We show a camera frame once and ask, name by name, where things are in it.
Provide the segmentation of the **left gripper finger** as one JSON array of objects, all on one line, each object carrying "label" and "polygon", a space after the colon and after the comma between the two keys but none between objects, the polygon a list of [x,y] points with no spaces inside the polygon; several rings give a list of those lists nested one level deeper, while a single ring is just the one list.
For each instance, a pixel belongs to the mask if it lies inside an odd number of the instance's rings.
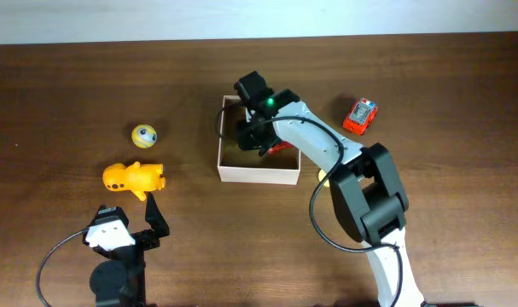
[{"label": "left gripper finger", "polygon": [[152,193],[147,192],[145,221],[150,225],[157,237],[170,234],[169,226],[160,212]]},{"label": "left gripper finger", "polygon": [[127,227],[129,224],[128,217],[126,216],[124,210],[121,207],[115,206],[107,208],[105,205],[101,205],[98,208],[96,215],[90,222],[90,226],[96,226],[115,220],[120,220],[125,227]]}]

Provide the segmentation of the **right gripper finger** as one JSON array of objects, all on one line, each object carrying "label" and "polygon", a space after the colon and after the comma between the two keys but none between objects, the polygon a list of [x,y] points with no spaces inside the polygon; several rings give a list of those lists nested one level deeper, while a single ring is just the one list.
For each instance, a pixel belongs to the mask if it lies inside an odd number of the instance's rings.
[{"label": "right gripper finger", "polygon": [[253,135],[253,124],[246,120],[236,122],[236,140],[238,147],[243,151],[261,149],[261,143]]},{"label": "right gripper finger", "polygon": [[266,154],[274,154],[275,152],[279,151],[281,144],[282,141],[274,141],[270,144],[263,144],[259,149],[259,156],[264,156]]}]

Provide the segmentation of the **red toy fire truck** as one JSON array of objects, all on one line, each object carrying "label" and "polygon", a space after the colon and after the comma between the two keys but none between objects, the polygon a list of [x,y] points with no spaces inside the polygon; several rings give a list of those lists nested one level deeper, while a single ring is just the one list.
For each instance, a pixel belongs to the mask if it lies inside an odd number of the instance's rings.
[{"label": "red toy fire truck", "polygon": [[284,149],[289,149],[292,147],[293,147],[293,145],[291,143],[283,141],[283,142],[280,142],[277,145],[274,145],[271,148],[269,148],[268,154],[274,154],[276,152],[282,151]]}]

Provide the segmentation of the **red toy police car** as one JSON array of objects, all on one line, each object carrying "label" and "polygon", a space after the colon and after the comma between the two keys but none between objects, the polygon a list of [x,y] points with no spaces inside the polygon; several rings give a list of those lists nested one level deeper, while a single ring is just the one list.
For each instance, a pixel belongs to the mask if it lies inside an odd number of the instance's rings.
[{"label": "red toy police car", "polygon": [[355,135],[362,136],[369,129],[377,111],[378,106],[373,101],[361,98],[353,104],[342,127]]}]

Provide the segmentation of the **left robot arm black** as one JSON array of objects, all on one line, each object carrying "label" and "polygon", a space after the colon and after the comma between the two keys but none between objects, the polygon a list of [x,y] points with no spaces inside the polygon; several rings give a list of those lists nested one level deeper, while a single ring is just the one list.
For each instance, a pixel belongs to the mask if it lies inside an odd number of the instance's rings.
[{"label": "left robot arm black", "polygon": [[145,221],[149,228],[128,230],[129,219],[119,207],[101,205],[84,232],[83,243],[105,257],[90,275],[95,306],[146,307],[146,262],[144,253],[158,248],[170,234],[152,193],[146,193]]}]

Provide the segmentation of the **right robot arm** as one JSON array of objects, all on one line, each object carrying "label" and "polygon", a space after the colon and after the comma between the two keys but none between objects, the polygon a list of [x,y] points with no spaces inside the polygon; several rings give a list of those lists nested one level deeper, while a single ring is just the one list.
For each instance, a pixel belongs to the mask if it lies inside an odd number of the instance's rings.
[{"label": "right robot arm", "polygon": [[426,305],[405,246],[409,200],[389,151],[347,139],[293,91],[274,91],[256,71],[239,78],[234,89],[250,115],[236,127],[240,149],[264,155],[282,142],[299,149],[324,171],[311,198],[329,186],[337,222],[368,257],[379,304]]}]

